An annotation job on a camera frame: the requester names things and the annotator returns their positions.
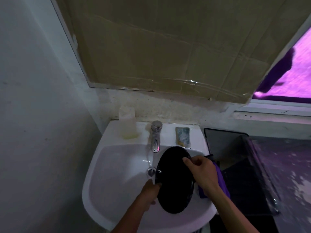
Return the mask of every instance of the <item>sink basin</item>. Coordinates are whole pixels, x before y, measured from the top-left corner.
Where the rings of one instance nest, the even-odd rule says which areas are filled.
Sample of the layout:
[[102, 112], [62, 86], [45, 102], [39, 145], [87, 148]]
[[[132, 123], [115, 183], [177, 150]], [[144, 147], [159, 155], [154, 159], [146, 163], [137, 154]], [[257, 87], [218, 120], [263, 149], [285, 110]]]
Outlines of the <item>sink basin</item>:
[[[139, 136], [123, 139], [119, 121], [111, 121], [101, 138], [83, 185], [82, 199], [88, 214], [107, 230], [112, 230], [150, 178], [148, 168], [157, 164], [169, 147], [175, 146], [175, 127], [190, 128], [190, 156], [208, 155], [208, 148], [195, 125], [163, 124], [158, 153], [150, 150], [150, 123], [137, 122]], [[178, 214], [166, 212], [156, 200], [144, 213], [138, 232], [193, 232], [212, 219], [216, 208], [209, 199], [200, 199], [198, 186], [186, 209]]]

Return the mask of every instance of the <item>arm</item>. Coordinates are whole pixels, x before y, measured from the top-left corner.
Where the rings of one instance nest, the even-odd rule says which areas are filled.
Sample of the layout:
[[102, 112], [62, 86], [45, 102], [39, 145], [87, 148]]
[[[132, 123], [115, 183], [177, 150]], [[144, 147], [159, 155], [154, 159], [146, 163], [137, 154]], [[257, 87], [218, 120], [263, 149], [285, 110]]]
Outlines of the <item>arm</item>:
[[151, 204], [155, 204], [160, 186], [154, 185], [149, 179], [111, 233], [136, 233], [144, 212], [148, 211]]
[[183, 158], [183, 161], [204, 194], [215, 205], [228, 232], [259, 233], [219, 187], [217, 171], [212, 161], [203, 156], [195, 156], [192, 161]]

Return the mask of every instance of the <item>black plate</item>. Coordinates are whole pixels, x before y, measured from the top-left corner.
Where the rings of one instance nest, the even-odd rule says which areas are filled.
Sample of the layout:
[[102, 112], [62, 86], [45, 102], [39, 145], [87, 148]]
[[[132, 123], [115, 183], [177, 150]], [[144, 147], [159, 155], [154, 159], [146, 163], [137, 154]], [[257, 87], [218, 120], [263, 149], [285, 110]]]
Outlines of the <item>black plate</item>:
[[158, 163], [155, 183], [162, 183], [158, 200], [162, 208], [169, 213], [180, 213], [189, 204], [194, 178], [183, 157], [191, 158], [187, 150], [180, 146], [168, 148]]

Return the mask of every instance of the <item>chrome faucet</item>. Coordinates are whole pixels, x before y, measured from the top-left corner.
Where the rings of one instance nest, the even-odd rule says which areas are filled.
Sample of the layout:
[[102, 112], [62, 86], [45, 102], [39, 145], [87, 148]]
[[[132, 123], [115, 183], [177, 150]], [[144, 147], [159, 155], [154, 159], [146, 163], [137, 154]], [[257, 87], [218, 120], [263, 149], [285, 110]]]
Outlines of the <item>chrome faucet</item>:
[[162, 129], [162, 123], [158, 120], [151, 123], [151, 150], [153, 153], [160, 151], [160, 132]]

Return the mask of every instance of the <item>sponge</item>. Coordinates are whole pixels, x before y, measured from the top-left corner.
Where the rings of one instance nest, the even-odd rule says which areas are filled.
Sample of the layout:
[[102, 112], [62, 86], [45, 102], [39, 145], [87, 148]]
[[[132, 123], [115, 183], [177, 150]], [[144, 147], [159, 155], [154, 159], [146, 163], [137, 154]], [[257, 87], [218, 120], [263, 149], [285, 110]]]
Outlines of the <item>sponge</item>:
[[191, 146], [190, 143], [190, 128], [188, 127], [176, 127], [176, 145], [180, 145], [185, 148]]

